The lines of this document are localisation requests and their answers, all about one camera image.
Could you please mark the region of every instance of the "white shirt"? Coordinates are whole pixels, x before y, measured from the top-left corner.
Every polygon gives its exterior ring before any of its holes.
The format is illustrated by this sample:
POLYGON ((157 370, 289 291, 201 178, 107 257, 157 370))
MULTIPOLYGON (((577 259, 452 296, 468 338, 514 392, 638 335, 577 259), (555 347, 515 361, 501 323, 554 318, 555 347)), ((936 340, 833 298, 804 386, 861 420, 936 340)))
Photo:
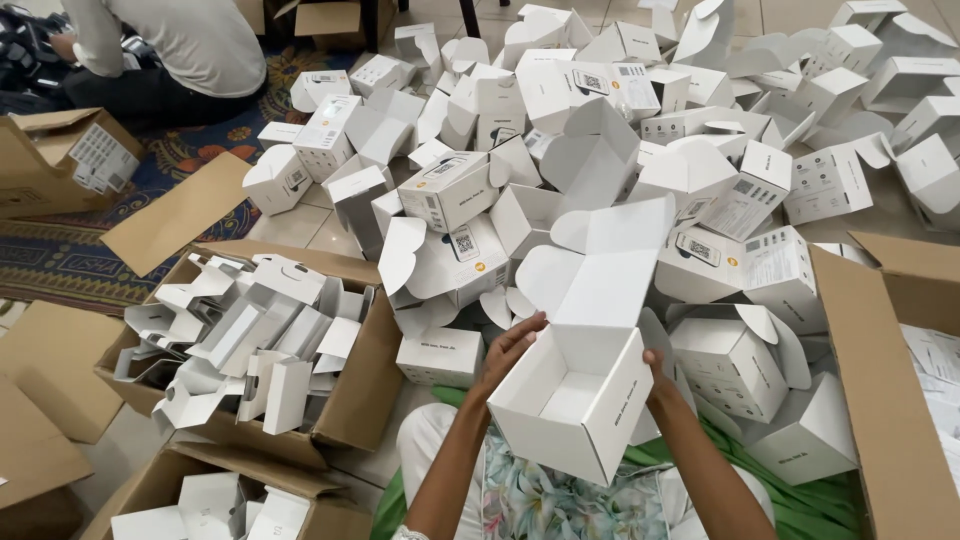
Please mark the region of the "white shirt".
POLYGON ((233 0, 62 0, 77 31, 74 54, 102 77, 123 73, 120 21, 156 49, 181 85, 213 97, 256 92, 267 63, 233 0))

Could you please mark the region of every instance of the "patterned rug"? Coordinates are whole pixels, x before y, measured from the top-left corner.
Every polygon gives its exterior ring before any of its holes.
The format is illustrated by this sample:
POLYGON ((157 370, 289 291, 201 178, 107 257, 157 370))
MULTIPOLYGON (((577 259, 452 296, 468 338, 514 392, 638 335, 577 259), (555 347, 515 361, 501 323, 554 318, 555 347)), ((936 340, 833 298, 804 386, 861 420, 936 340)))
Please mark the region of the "patterned rug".
MULTIPOLYGON (((256 163, 263 154, 256 135, 267 122, 302 124, 306 120, 306 114, 290 106, 290 85, 297 75, 349 69, 357 56, 288 47, 266 58, 269 90, 255 108, 215 126, 140 137, 147 157, 133 174, 132 192, 112 209, 0 220, 0 298, 40 299, 110 315, 142 303, 180 254, 139 278, 100 236, 223 152, 256 163)), ((197 241, 243 238, 259 217, 260 211, 244 202, 197 241)))

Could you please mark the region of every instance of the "green cloth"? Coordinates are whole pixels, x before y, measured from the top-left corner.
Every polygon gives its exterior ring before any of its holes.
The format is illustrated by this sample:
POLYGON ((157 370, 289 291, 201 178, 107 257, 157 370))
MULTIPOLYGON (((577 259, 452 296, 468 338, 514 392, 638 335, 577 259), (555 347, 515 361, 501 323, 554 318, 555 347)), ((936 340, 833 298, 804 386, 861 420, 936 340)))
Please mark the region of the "green cloth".
MULTIPOLYGON (((434 386, 433 395, 448 405, 459 407, 466 392, 434 386)), ((859 520, 852 502, 850 475, 836 475, 803 485, 787 485, 748 456, 743 446, 701 417, 701 425, 710 440, 727 460, 751 473, 763 484, 774 504, 777 535, 783 540, 847 540, 859 538, 859 520)), ((623 458, 640 466, 672 462, 662 439, 628 447, 623 458)), ((390 540, 403 523, 407 502, 403 497, 400 471, 384 491, 373 516, 371 540, 390 540)))

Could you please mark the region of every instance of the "person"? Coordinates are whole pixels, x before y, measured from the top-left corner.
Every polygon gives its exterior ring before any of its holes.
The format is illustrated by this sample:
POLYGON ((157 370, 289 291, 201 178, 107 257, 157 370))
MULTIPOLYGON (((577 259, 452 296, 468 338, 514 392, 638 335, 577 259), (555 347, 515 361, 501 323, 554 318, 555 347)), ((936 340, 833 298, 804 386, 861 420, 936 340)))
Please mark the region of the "person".
POLYGON ((50 36, 84 70, 63 82, 79 109, 103 107, 133 129, 215 124, 247 110, 267 63, 233 0, 62 0, 76 34, 50 36), (152 45, 157 69, 124 70, 121 21, 152 45))
POLYGON ((539 312, 496 338, 459 410, 431 404, 404 419, 396 444, 409 508, 394 540, 777 538, 769 496, 713 446, 659 351, 643 352, 647 406, 675 467, 621 463, 608 488, 512 456, 487 399, 547 324, 539 312))

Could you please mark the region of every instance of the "hand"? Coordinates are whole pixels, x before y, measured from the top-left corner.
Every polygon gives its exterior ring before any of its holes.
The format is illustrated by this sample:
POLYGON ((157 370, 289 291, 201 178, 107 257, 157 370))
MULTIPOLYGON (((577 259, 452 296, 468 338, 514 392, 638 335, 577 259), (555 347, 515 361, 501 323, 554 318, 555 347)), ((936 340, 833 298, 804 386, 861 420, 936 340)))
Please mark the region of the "hand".
POLYGON ((656 349, 646 349, 643 351, 643 363, 650 366, 650 371, 654 374, 654 386, 650 389, 650 395, 647 397, 647 403, 663 395, 664 391, 676 388, 673 381, 663 373, 663 351, 656 349))
POLYGON ((69 63, 77 61, 77 55, 73 54, 73 44, 77 42, 77 37, 73 34, 51 34, 50 46, 54 52, 69 63))
POLYGON ((537 332, 546 328, 547 324, 546 313, 538 311, 533 317, 500 334, 491 343, 480 380, 473 387, 489 397, 514 368, 516 361, 537 340, 537 332))

